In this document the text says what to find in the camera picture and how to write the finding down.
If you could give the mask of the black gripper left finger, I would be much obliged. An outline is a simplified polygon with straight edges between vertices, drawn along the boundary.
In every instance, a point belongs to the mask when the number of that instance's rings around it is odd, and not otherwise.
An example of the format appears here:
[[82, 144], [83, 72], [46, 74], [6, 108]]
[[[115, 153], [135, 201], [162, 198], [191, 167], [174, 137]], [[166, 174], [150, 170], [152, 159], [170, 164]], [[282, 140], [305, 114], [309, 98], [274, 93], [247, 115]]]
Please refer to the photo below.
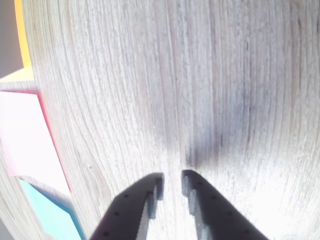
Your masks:
[[156, 217], [157, 202], [164, 196], [164, 174], [151, 173], [117, 195], [92, 240], [145, 240], [149, 221]]

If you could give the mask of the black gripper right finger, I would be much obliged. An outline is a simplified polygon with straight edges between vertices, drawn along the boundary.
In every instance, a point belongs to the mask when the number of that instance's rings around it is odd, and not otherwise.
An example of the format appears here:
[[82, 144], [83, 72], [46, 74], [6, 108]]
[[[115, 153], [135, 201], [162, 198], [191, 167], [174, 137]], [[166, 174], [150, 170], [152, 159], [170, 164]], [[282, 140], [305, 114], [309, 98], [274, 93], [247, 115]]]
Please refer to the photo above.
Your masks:
[[199, 240], [265, 240], [205, 178], [193, 170], [181, 172], [182, 194], [188, 199]]

